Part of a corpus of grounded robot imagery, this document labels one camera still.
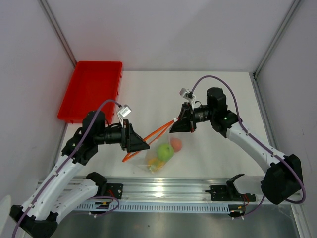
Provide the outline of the pink peach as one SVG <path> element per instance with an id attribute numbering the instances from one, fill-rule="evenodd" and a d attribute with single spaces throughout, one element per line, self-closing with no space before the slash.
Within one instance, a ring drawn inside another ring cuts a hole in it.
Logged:
<path id="1" fill-rule="evenodd" d="M 171 138 L 170 144 L 173 147 L 175 153 L 179 152 L 183 147 L 182 140 L 176 137 Z"/>

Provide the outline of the yellow orange mango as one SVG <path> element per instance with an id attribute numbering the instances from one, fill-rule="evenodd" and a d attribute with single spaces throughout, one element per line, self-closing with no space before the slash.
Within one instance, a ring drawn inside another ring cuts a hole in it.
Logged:
<path id="1" fill-rule="evenodd" d="M 147 161 L 147 168 L 152 173 L 159 171 L 164 165 L 165 162 L 161 161 L 157 157 L 151 158 Z"/>

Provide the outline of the clear zip top bag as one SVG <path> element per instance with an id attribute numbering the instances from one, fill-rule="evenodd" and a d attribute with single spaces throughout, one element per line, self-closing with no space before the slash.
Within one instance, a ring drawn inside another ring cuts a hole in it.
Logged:
<path id="1" fill-rule="evenodd" d="M 183 148 L 183 142 L 179 136 L 170 133 L 176 122 L 178 118 L 151 132 L 144 138 L 150 148 L 145 151 L 127 153 L 122 162 L 130 162 L 150 173 L 160 171 Z"/>

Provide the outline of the green apple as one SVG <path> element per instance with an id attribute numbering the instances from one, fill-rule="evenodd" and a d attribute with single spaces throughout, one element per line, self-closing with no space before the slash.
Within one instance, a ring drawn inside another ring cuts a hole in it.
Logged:
<path id="1" fill-rule="evenodd" d="M 168 143 L 161 144 L 157 148 L 157 157 L 161 161 L 167 162 L 168 160 L 170 160 L 173 157 L 173 155 L 174 155 L 174 149 Z"/>

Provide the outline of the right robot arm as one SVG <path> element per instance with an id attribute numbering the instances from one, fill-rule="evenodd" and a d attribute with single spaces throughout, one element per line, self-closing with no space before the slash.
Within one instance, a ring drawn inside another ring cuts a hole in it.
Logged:
<path id="1" fill-rule="evenodd" d="M 208 89 L 207 103 L 199 107 L 194 106 L 196 97 L 190 90 L 181 89 L 180 96 L 186 102 L 170 133 L 195 132 L 198 123 L 209 121 L 216 132 L 243 149 L 264 172 L 263 177 L 240 174 L 228 180 L 226 194 L 230 199 L 237 200 L 245 193 L 262 194 L 278 205 L 298 191 L 306 197 L 300 159 L 294 154 L 285 155 L 253 135 L 238 114 L 228 109 L 221 88 Z"/>

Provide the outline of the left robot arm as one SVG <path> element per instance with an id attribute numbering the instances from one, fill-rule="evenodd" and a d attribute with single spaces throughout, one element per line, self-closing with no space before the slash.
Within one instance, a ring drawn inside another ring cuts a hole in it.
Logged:
<path id="1" fill-rule="evenodd" d="M 16 228 L 33 238 L 49 238 L 63 218 L 86 200 L 117 201 L 118 198 L 110 194 L 107 179 L 97 172 L 89 173 L 75 189 L 61 195 L 74 176 L 97 154 L 98 146 L 104 144 L 118 144 L 126 152 L 150 148 L 127 119 L 106 126 L 103 112 L 89 112 L 34 194 L 21 205 L 12 205 L 9 215 L 16 222 Z"/>

